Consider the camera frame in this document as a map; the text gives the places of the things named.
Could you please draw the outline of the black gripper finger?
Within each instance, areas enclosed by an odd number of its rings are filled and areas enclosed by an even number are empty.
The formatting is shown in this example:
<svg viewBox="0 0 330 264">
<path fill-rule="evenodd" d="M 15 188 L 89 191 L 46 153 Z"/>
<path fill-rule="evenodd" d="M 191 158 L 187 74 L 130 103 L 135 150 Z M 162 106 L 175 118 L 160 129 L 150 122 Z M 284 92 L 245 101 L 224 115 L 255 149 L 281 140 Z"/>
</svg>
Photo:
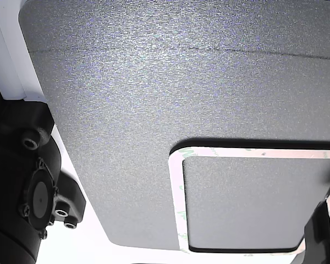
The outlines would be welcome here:
<svg viewBox="0 0 330 264">
<path fill-rule="evenodd" d="M 330 264 L 330 217 L 327 201 L 314 210 L 305 226 L 305 256 L 303 264 Z"/>
</svg>

